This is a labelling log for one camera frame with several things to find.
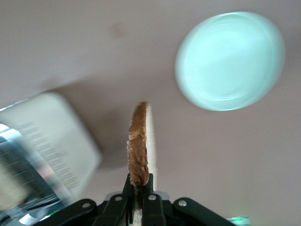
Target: bread slice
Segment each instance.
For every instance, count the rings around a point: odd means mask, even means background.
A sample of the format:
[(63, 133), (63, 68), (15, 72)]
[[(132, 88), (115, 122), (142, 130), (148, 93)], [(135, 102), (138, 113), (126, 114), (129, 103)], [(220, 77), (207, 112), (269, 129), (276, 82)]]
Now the bread slice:
[(146, 149), (146, 114), (147, 101), (136, 106), (129, 128), (129, 141), (127, 142), (128, 168), (131, 184), (141, 187), (149, 181), (149, 169)]

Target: bread crust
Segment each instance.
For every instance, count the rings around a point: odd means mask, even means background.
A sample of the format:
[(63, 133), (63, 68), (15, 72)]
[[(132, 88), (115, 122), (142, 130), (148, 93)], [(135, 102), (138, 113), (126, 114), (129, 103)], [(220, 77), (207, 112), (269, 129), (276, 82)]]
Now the bread crust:
[(129, 128), (127, 142), (128, 168), (131, 184), (141, 187), (149, 181), (149, 169), (146, 149), (146, 108), (148, 101), (136, 106)]

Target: led light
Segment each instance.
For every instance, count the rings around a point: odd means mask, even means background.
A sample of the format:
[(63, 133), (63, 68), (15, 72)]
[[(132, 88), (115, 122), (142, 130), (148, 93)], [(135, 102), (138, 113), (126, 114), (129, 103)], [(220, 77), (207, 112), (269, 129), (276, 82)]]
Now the led light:
[(213, 111), (239, 109), (277, 82), (285, 47), (276, 26), (261, 15), (234, 12), (197, 25), (182, 42), (175, 75), (184, 96)]
[(49, 216), (54, 215), (54, 214), (57, 213), (58, 211), (60, 211), (60, 210), (53, 211), (52, 213), (49, 214)]
[(227, 220), (237, 226), (251, 226), (252, 225), (249, 217), (247, 217), (247, 216), (239, 216), (236, 218), (229, 218)]

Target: screw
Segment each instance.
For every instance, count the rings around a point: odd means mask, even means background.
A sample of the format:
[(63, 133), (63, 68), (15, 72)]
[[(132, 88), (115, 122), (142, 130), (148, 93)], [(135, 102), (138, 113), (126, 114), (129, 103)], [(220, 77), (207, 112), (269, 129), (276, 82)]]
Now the screw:
[(87, 202), (87, 203), (84, 203), (81, 207), (82, 208), (88, 208), (89, 206), (90, 206), (90, 203)]
[(154, 194), (151, 194), (150, 196), (149, 196), (149, 200), (151, 200), (151, 201), (153, 201), (153, 200), (156, 200), (156, 196), (154, 195)]
[(187, 206), (187, 202), (185, 200), (180, 200), (179, 206)]
[(116, 198), (115, 198), (115, 201), (121, 201), (122, 200), (122, 197), (121, 196), (117, 196)]

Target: green light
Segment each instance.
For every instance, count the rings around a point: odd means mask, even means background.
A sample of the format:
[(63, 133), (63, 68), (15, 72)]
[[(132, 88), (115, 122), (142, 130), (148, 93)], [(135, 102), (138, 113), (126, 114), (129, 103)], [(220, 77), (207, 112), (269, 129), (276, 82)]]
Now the green light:
[(240, 220), (240, 218), (232, 218), (232, 220)]
[(265, 96), (284, 61), (284, 42), (271, 21), (234, 12), (209, 18), (191, 30), (178, 50), (175, 75), (193, 104), (227, 111)]
[(49, 216), (52, 216), (52, 215), (54, 215), (55, 213), (57, 213), (59, 210), (55, 210), (55, 211), (53, 211), (52, 213), (50, 213), (49, 214)]

